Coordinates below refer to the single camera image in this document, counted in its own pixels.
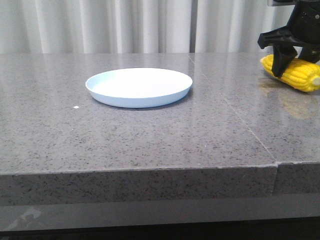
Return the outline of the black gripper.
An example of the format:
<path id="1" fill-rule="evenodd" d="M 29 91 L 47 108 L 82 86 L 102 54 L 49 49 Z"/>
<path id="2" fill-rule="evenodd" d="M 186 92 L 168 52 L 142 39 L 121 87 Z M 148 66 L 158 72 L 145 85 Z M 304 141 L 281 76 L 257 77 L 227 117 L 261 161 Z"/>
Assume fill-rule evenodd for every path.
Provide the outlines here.
<path id="1" fill-rule="evenodd" d="M 277 78 L 297 56 L 294 47 L 303 47 L 299 59 L 316 64 L 320 61 L 320 2 L 297 0 L 287 24 L 261 33 L 257 43 L 262 49 L 273 46 L 271 71 Z"/>

